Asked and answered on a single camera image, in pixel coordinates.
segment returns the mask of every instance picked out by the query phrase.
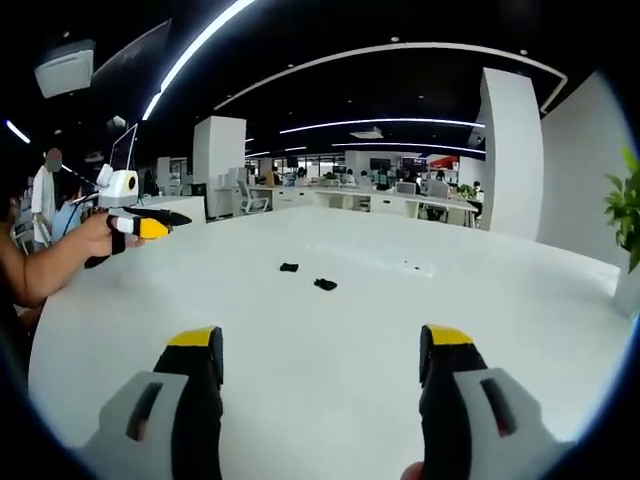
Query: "office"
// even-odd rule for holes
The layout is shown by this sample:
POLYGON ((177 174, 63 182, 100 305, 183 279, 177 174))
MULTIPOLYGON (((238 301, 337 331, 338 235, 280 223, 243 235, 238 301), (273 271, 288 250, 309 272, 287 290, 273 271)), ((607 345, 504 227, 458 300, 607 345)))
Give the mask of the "office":
POLYGON ((3 95, 2 148, 30 175, 56 147, 55 175, 100 198, 124 150, 114 170, 135 172, 138 207, 191 219, 47 300, 28 382, 60 442, 86 445, 173 338, 215 325, 225 477, 396 478, 424 458, 427 323, 471 337, 540 405, 549 438, 580 438, 631 336, 616 299, 635 308, 638 272, 603 213, 605 175, 625 187, 634 145, 599 59, 575 55, 593 26, 498 2, 184 3, 98 6, 82 24, 47 12, 64 28, 28 29, 3 95), (130 28, 113 28, 125 10, 130 28), (65 50, 91 58, 84 83, 33 81, 87 39, 65 50))

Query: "office desk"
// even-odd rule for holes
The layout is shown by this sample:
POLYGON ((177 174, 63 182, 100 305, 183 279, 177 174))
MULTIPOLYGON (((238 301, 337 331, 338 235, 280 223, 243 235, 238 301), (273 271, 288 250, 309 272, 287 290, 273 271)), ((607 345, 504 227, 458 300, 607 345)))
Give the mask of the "office desk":
POLYGON ((610 306, 617 274, 516 238, 317 207, 178 229, 47 301, 29 391, 63 444, 82 445, 169 339, 215 324, 225 478, 399 478, 423 455, 423 323, 471 335, 540 401, 550 431, 572 438, 631 331, 610 306))
POLYGON ((357 199, 366 199, 367 201, 370 201, 375 197, 379 201, 371 202, 371 213, 395 212, 409 218, 418 218, 420 205, 457 209, 465 212, 465 224, 469 227, 473 227, 474 225, 472 213, 477 212, 477 209, 473 205, 470 205, 464 200, 428 197, 426 195, 408 195, 388 191, 382 192, 372 188, 255 186, 249 187, 249 190, 267 192, 274 210, 290 206, 306 206, 309 204, 328 208, 332 205, 332 199, 334 198, 339 199, 339 207, 343 210, 353 210, 356 209, 355 204, 357 199), (296 202, 299 195, 306 195, 306 200, 296 202), (287 199, 283 199, 283 202, 279 204, 278 200, 281 197, 287 197, 287 199), (402 205, 399 208, 393 208, 393 204, 398 202, 402 205))

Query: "human arm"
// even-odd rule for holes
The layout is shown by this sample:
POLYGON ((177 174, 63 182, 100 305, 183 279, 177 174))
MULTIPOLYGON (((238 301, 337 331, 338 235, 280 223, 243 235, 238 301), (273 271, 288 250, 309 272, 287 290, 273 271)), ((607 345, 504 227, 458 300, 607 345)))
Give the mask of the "human arm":
POLYGON ((98 214, 50 248, 25 256, 0 225, 0 263, 18 305, 33 307, 65 286, 89 257, 111 254, 107 215, 98 214))

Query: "person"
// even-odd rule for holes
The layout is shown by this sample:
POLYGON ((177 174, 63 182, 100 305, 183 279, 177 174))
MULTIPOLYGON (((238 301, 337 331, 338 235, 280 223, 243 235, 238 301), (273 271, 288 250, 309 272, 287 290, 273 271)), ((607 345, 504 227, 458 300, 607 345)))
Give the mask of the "person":
POLYGON ((360 178, 358 179, 358 186, 363 188, 371 188, 373 187, 373 183, 371 183, 371 179, 369 178, 369 172, 363 170, 360 172, 360 178))
POLYGON ((407 176, 405 182, 407 183, 415 183, 416 184, 416 195, 420 195, 420 185, 418 184, 418 174, 414 171, 410 171, 407 176))
POLYGON ((51 241, 57 242, 82 223, 82 204, 73 203, 80 198, 80 178, 72 173, 62 174, 59 182, 56 213, 53 215, 51 241))
MULTIPOLYGON (((37 307, 46 298, 64 287, 91 257, 111 255, 111 228, 108 215, 96 214, 50 248, 25 256, 13 243, 11 229, 18 199, 24 188, 21 182, 0 176, 0 330, 26 375, 31 353, 30 325, 20 321, 14 304, 37 307)), ((141 240, 129 246, 142 244, 141 240)))
POLYGON ((342 175, 342 184, 343 185, 356 185, 356 179, 353 176, 353 170, 352 169, 348 169, 347 173, 345 173, 344 175, 342 175))
POLYGON ((389 184, 389 176, 384 168, 378 170, 378 174, 375 176, 376 190, 385 191, 391 188, 389 184))
POLYGON ((144 172, 144 180, 143 180, 143 191, 146 195, 151 195, 152 197, 157 197, 160 193, 158 189, 158 185, 153 180, 153 173, 151 170, 147 170, 144 172))
POLYGON ((280 179, 280 175, 278 175, 278 167, 272 167, 271 171, 273 172, 273 184, 282 185, 282 180, 280 179))
POLYGON ((265 174, 265 184, 267 187, 275 187, 276 185, 282 185, 280 176, 278 175, 278 167, 271 167, 271 170, 265 174))
POLYGON ((294 186, 296 186, 296 187, 310 187, 311 186, 311 182, 307 178, 307 169, 306 168, 300 167, 298 169, 298 178, 296 178, 296 181, 294 182, 294 186))
POLYGON ((33 179, 31 213, 33 215, 33 237, 36 251, 45 247, 52 232, 53 215, 56 211, 55 185, 50 160, 45 159, 33 179))

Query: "led light strip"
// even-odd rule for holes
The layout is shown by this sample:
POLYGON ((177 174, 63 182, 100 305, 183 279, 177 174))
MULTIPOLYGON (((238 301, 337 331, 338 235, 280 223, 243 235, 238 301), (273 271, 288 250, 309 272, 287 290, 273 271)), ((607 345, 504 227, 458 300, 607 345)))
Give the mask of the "led light strip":
POLYGON ((167 73, 167 76, 164 78, 162 84, 160 85, 160 91, 156 93, 151 99, 151 102, 149 102, 149 106, 145 110, 142 117, 143 121, 149 119, 149 117, 151 116, 151 112, 153 112, 153 109, 157 105, 158 100, 160 100, 162 94, 167 88, 169 88, 169 85, 171 85, 171 82, 175 80, 178 73, 180 73, 180 70, 182 70, 187 62, 191 60, 191 57, 195 55, 200 47, 202 47, 202 45, 204 45, 204 43, 209 40, 209 38, 211 38, 214 33, 220 30, 228 21, 242 12, 242 10, 247 8, 254 1, 255 0, 238 0, 224 12, 222 12, 218 18, 211 22, 209 26, 205 28, 202 33, 200 33, 200 35, 198 35, 198 37, 191 43, 191 45, 189 45, 189 47, 187 47, 182 55, 180 55, 180 58, 178 58, 178 61, 173 65, 173 67, 171 67, 169 73, 167 73))
POLYGON ((29 137, 27 137, 24 133, 22 133, 18 129, 18 127, 16 127, 13 123, 11 123, 11 120, 5 121, 5 125, 7 125, 7 127, 9 127, 9 130, 15 133, 15 135, 24 143, 31 143, 31 140, 29 139, 29 137))
POLYGON ((418 123, 440 123, 443 125, 458 125, 463 127, 484 128, 482 123, 461 122, 458 120, 441 120, 438 118, 371 118, 368 120, 349 120, 345 122, 320 123, 318 125, 308 125, 306 127, 292 128, 290 130, 282 130, 280 133, 301 132, 303 130, 311 130, 314 128, 336 127, 340 125, 357 125, 359 123, 383 123, 383 122, 418 122, 418 123))
POLYGON ((361 142, 361 143, 333 143, 332 147, 368 147, 368 146, 382 146, 382 147, 422 147, 422 148, 444 148, 447 150, 460 150, 462 152, 482 153, 484 150, 475 150, 473 148, 462 147, 450 147, 448 145, 429 145, 426 143, 388 143, 388 142, 361 142))
POLYGON ((269 155, 271 152, 252 153, 251 155, 245 155, 244 158, 258 157, 260 155, 269 155))

